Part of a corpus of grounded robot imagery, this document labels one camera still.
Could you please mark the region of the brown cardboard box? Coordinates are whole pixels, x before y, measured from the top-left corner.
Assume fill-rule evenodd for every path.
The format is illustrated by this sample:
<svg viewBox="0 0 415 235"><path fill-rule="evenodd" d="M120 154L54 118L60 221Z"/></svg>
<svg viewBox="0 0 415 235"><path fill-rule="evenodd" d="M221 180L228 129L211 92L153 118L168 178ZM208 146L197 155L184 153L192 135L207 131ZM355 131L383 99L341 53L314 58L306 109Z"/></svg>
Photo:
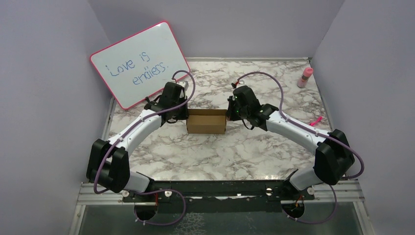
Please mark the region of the brown cardboard box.
<svg viewBox="0 0 415 235"><path fill-rule="evenodd" d="M188 112L186 127L189 134L225 134L225 109L189 109Z"/></svg>

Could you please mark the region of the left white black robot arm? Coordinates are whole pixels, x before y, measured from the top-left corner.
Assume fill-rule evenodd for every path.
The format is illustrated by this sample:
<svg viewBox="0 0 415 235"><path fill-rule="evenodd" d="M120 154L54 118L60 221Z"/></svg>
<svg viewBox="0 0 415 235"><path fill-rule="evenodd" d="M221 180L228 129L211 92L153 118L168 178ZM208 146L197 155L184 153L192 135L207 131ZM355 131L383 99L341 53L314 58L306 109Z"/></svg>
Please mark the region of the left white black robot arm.
<svg viewBox="0 0 415 235"><path fill-rule="evenodd" d="M150 200L154 194L151 179L130 170L129 156L166 122L188 119L187 88L186 81L167 82L162 94L148 101L133 123L108 140L97 139L92 144L86 177L105 190L131 190L140 200Z"/></svg>

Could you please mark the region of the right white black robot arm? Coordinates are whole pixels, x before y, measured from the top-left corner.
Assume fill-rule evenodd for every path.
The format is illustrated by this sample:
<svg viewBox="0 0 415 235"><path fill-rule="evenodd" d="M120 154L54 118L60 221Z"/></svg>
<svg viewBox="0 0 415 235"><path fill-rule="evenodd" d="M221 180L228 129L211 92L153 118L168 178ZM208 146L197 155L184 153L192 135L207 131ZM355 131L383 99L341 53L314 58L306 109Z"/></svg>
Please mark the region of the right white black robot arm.
<svg viewBox="0 0 415 235"><path fill-rule="evenodd" d="M313 166L295 170L284 180L279 191L288 199L295 199L302 190L313 185L337 184L355 162L342 131L328 132L313 128L290 118L276 106L260 104L248 86L236 88L228 102L228 120L248 121L251 129L258 127L282 135L314 154Z"/></svg>

